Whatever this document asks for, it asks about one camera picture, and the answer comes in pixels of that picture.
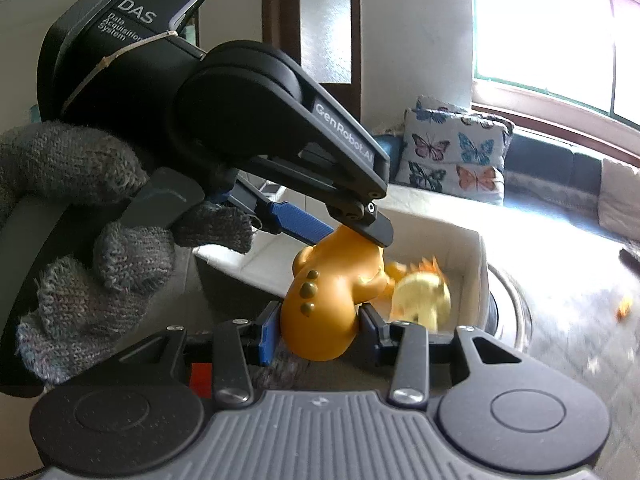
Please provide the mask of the grey knitted glove hand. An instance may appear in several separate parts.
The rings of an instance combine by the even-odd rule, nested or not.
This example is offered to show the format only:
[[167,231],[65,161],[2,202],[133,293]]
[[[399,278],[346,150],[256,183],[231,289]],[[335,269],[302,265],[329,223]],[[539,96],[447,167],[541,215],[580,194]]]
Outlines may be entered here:
[[[1,136],[3,219],[29,195],[110,206],[148,181],[130,146],[98,129],[40,122]],[[38,307],[16,328],[26,370],[59,385],[111,356],[174,274],[177,247],[214,244],[245,254],[252,241],[248,214],[211,202],[189,209],[171,229],[107,223],[93,244],[90,268],[64,256],[41,274]]]

